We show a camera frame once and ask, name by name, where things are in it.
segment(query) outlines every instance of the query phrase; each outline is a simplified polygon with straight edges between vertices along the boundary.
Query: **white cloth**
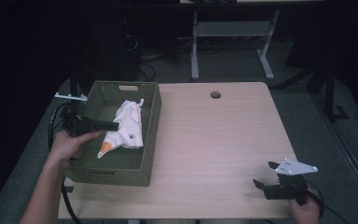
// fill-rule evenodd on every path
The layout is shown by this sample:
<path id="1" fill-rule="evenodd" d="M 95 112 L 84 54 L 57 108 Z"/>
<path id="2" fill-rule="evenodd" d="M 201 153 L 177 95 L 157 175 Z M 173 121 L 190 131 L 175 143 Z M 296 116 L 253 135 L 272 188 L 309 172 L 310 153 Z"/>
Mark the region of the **white cloth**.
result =
<path id="1" fill-rule="evenodd" d="M 98 159 L 106 152 L 117 147 L 137 148 L 144 145 L 141 121 L 141 107 L 143 104 L 144 99 L 141 99 L 140 104 L 125 101 L 121 105 L 116 112 L 116 118 L 113 120 L 113 122 L 118 123 L 118 130 L 116 132 L 106 132 L 103 145 L 98 153 Z"/>

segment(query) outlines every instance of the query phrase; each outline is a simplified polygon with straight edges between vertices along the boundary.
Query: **hole in table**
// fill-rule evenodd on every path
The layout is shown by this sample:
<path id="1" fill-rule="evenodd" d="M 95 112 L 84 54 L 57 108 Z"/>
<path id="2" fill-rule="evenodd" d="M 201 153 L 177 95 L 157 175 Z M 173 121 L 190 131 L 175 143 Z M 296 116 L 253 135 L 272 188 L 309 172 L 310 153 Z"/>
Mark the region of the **hole in table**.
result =
<path id="1" fill-rule="evenodd" d="M 219 99 L 222 96 L 222 94 L 218 91 L 211 92 L 211 97 L 214 99 Z"/>

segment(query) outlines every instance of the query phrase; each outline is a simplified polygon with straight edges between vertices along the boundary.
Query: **black cable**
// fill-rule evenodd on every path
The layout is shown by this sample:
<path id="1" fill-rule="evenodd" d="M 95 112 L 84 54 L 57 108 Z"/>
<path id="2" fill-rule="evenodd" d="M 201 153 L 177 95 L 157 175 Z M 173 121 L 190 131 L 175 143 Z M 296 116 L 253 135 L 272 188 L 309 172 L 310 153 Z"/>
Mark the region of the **black cable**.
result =
<path id="1" fill-rule="evenodd" d="M 217 46 L 219 49 L 213 50 L 213 45 Z M 216 54 L 223 51 L 223 46 L 220 43 L 211 40 L 209 41 L 204 40 L 203 42 L 200 42 L 198 47 L 199 47 L 198 53 L 200 54 Z"/>
<path id="2" fill-rule="evenodd" d="M 319 217 L 322 217 L 324 214 L 324 209 L 329 210 L 330 212 L 332 212 L 334 215 L 336 215 L 339 219 L 341 219 L 341 221 L 343 221 L 345 224 L 351 224 L 345 217 L 343 217 L 342 215 L 340 215 L 337 211 L 335 211 L 333 208 L 331 208 L 330 206 L 326 205 L 324 203 L 323 200 L 323 195 L 322 192 L 314 185 L 312 184 L 309 180 L 306 180 L 308 183 L 310 183 L 313 187 L 316 188 L 316 190 L 318 191 L 318 194 L 320 195 L 321 199 L 319 199 L 318 197 L 316 197 L 315 194 L 313 194 L 312 192 L 310 192 L 309 190 L 303 190 L 301 188 L 299 188 L 298 186 L 294 185 L 294 184 L 289 184 L 290 186 L 294 187 L 295 189 L 300 190 L 301 192 L 307 194 L 308 196 L 310 196 L 320 207 L 320 215 Z"/>
<path id="3" fill-rule="evenodd" d="M 156 61 L 156 60 L 160 60 L 160 59 L 163 59 L 165 58 L 166 56 L 163 56 L 163 55 L 159 55 L 159 56 L 156 56 L 154 58 L 150 58 L 150 59 L 143 59 L 144 63 L 151 63 L 153 61 Z"/>
<path id="4" fill-rule="evenodd" d="M 313 194 L 312 192 L 310 192 L 309 190 L 303 190 L 303 189 L 301 189 L 299 186 L 297 186 L 295 184 L 288 183 L 288 185 L 293 187 L 293 188 L 295 188 L 295 189 L 298 189 L 298 191 L 310 196 L 310 198 L 312 198 L 313 201 L 315 201 L 319 205 L 319 218 L 321 218 L 324 215 L 324 202 L 321 201 L 321 199 L 316 197 L 316 195 Z"/>
<path id="5" fill-rule="evenodd" d="M 53 128 L 53 132 L 57 129 L 57 127 L 62 124 L 62 120 L 60 120 Z"/>
<path id="6" fill-rule="evenodd" d="M 177 58 L 184 61 L 190 67 L 190 72 L 191 72 L 191 63 L 182 57 L 177 57 Z M 188 81 L 188 83 L 191 83 L 192 81 L 193 81 L 193 77 L 190 77 L 190 80 Z"/>
<path id="7" fill-rule="evenodd" d="M 59 7 L 57 4 L 53 3 L 52 0 L 49 1 L 49 3 L 53 6 L 54 9 L 56 9 L 59 13 L 61 14 L 65 14 L 65 12 L 62 10 L 61 7 Z M 120 73 L 118 73 L 112 66 L 110 66 L 109 64 L 107 64 L 106 62 L 104 62 L 101 58 L 99 58 L 97 55 L 95 55 L 91 50 L 89 50 L 88 48 L 86 48 L 84 45 L 82 45 L 80 42 L 78 42 L 68 31 L 68 27 L 71 25 L 71 23 L 75 20 L 76 15 L 73 16 L 71 19 L 69 19 L 69 21 L 63 26 L 63 30 L 65 32 L 65 34 L 81 49 L 83 49 L 86 53 L 88 53 L 89 56 L 91 56 L 93 59 L 95 59 L 98 63 L 100 63 L 101 65 L 103 65 L 103 67 L 105 67 L 107 70 L 109 70 L 111 73 L 121 77 L 121 78 L 125 78 L 124 76 L 122 76 Z M 96 77 L 99 78 L 104 78 L 99 76 L 97 73 L 94 73 L 94 75 Z"/>
<path id="8" fill-rule="evenodd" d="M 343 217 L 342 215 L 340 215 L 336 210 L 334 210 L 333 208 L 331 208 L 328 205 L 324 205 L 324 207 L 329 210 L 330 212 L 332 212 L 334 215 L 336 215 L 339 219 L 341 219 L 341 221 L 343 221 L 346 224 L 351 224 L 345 217 Z"/>
<path id="9" fill-rule="evenodd" d="M 313 65 L 312 67 L 305 69 L 303 71 L 301 71 L 300 73 L 296 74 L 293 77 L 288 78 L 287 80 L 285 80 L 284 82 L 277 84 L 275 86 L 268 86 L 268 88 L 270 90 L 283 90 L 286 87 L 291 86 L 292 84 L 296 83 L 297 81 L 299 81 L 300 79 L 307 77 L 311 74 L 313 74 L 316 70 L 320 69 L 322 67 L 321 63 L 317 63 L 316 65 Z"/>
<path id="10" fill-rule="evenodd" d="M 52 147 L 53 141 L 54 141 L 54 130 L 57 127 L 57 126 L 54 126 L 55 119 L 57 118 L 58 111 L 61 108 L 63 108 L 64 106 L 71 106 L 71 104 L 70 103 L 61 104 L 57 108 L 55 108 L 53 110 L 53 112 L 51 113 L 50 121 L 48 123 L 48 150 L 49 151 L 51 151 L 51 147 Z M 65 205 L 66 205 L 66 209 L 68 210 L 68 213 L 71 216 L 72 220 L 76 224 L 81 224 L 80 220 L 77 218 L 74 210 L 72 209 L 71 203 L 69 202 L 68 193 L 66 192 L 66 188 L 65 188 L 63 181 L 62 181 L 62 186 L 61 186 L 61 193 L 62 193 L 63 200 L 65 202 Z"/>
<path id="11" fill-rule="evenodd" d="M 152 77 L 148 77 L 146 75 L 146 73 L 140 69 L 140 72 L 142 73 L 142 75 L 144 76 L 145 78 L 145 81 L 146 82 L 152 82 L 154 80 L 154 78 L 156 77 L 156 69 L 152 66 L 152 65 L 149 65 L 149 64 L 146 64 L 146 63 L 140 63 L 139 65 L 143 65 L 143 66 L 146 66 L 148 68 L 150 68 L 152 71 L 153 71 L 153 76 Z"/>

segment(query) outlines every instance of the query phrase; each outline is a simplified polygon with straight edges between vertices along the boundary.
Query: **human arm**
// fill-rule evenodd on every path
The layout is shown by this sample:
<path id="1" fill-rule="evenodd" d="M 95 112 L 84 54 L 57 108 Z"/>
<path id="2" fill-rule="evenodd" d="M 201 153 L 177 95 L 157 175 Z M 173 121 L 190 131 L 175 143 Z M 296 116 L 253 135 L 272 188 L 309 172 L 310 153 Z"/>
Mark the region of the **human arm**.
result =
<path id="1" fill-rule="evenodd" d="M 82 145 L 100 133 L 71 137 L 66 131 L 56 133 L 51 151 L 37 180 L 34 193 L 20 223 L 57 223 L 62 175 L 71 158 L 81 155 Z"/>
<path id="2" fill-rule="evenodd" d="M 295 199 L 288 200 L 296 224 L 319 224 L 319 205 L 309 196 L 299 205 Z"/>

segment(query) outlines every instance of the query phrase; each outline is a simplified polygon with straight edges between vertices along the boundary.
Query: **human hand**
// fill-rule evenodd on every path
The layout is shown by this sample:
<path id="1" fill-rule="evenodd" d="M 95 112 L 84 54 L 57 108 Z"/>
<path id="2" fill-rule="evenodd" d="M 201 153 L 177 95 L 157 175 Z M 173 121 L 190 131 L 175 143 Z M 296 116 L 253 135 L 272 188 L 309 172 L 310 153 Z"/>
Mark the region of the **human hand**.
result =
<path id="1" fill-rule="evenodd" d="M 100 132 L 93 132 L 71 137 L 66 130 L 57 132 L 48 155 L 48 161 L 57 162 L 62 170 L 66 169 L 69 166 L 71 158 L 80 157 L 83 144 L 100 134 Z"/>
<path id="2" fill-rule="evenodd" d="M 319 223 L 319 205 L 311 197 L 307 196 L 303 205 L 299 205 L 295 199 L 288 202 L 297 224 Z"/>

